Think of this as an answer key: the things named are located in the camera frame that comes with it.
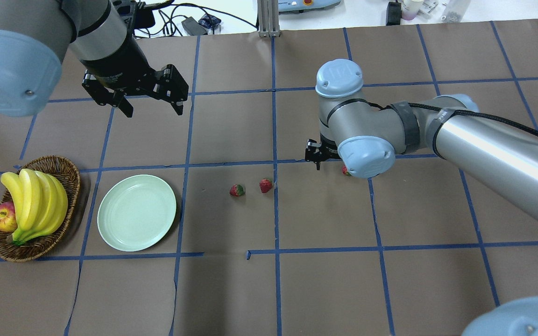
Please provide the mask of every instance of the bunch of bananas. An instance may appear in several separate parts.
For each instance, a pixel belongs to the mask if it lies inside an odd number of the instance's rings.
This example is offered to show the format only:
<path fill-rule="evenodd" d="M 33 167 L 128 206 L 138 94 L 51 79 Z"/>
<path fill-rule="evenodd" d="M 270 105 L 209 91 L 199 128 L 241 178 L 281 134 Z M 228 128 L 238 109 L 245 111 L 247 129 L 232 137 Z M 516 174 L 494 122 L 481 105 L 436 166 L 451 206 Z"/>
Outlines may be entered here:
<path fill-rule="evenodd" d="M 14 202 L 18 228 L 13 232 L 13 244 L 23 245 L 30 239 L 52 234 L 68 212 L 68 196 L 56 178 L 43 172 L 22 169 L 19 174 L 1 175 Z"/>

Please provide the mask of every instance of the round plate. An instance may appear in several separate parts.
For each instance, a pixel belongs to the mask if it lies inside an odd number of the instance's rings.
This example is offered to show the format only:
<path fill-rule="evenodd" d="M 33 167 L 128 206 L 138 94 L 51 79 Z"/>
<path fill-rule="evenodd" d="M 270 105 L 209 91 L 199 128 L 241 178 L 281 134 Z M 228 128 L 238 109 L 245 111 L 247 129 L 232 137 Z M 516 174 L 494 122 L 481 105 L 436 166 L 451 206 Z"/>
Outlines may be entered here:
<path fill-rule="evenodd" d="M 158 242 L 176 215 L 176 196 L 162 179 L 134 175 L 103 197 L 97 226 L 103 240 L 120 251 L 140 251 Z"/>

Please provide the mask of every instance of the metal post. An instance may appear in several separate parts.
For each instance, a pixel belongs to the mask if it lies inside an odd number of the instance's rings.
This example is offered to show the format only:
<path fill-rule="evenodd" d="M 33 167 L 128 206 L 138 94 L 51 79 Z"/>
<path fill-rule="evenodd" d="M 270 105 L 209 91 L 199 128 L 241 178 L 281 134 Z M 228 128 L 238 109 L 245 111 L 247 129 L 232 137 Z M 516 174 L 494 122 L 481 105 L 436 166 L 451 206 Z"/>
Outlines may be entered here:
<path fill-rule="evenodd" d="M 279 36 L 279 9 L 277 0 L 257 0 L 259 36 Z"/>

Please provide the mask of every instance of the red strawberry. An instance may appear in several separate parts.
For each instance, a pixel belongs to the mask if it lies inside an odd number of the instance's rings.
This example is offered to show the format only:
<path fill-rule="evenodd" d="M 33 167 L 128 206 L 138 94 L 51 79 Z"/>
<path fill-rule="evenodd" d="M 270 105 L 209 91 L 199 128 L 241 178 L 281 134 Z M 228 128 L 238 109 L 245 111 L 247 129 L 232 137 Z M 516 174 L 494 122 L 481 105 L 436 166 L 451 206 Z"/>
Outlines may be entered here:
<path fill-rule="evenodd" d="M 273 182 L 269 178 L 264 178 L 260 181 L 259 187 L 261 188 L 261 193 L 265 194 L 273 188 Z"/>
<path fill-rule="evenodd" d="M 245 193 L 246 192 L 244 191 L 244 187 L 242 187 L 239 184 L 233 185 L 232 188 L 230 189 L 230 195 L 232 195 L 234 197 L 240 197 L 240 196 L 244 195 Z"/>
<path fill-rule="evenodd" d="M 346 168 L 346 166 L 342 166 L 342 174 L 346 176 L 352 176 L 350 175 L 350 172 L 348 171 L 348 168 Z"/>

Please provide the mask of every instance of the brown woven basket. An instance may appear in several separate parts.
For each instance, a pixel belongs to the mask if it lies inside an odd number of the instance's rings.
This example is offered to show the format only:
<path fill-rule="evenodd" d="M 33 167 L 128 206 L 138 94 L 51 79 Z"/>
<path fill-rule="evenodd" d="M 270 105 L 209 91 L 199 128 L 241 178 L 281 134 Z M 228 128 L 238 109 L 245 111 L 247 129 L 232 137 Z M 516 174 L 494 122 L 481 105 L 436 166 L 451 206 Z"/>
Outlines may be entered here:
<path fill-rule="evenodd" d="M 64 157 L 56 155 L 40 157 L 39 159 L 28 162 L 22 168 L 38 170 L 39 172 L 55 176 L 62 183 L 68 194 L 68 213 L 66 213 L 66 218 L 57 231 L 47 236 L 34 238 L 22 246 L 15 246 L 6 242 L 9 233 L 0 231 L 0 257 L 12 262 L 30 261 L 53 249 L 68 230 L 70 223 L 72 223 L 72 214 L 74 213 L 80 192 L 80 173 L 78 168 L 76 168 L 73 162 Z M 11 200 L 9 191 L 6 189 L 1 202 Z"/>

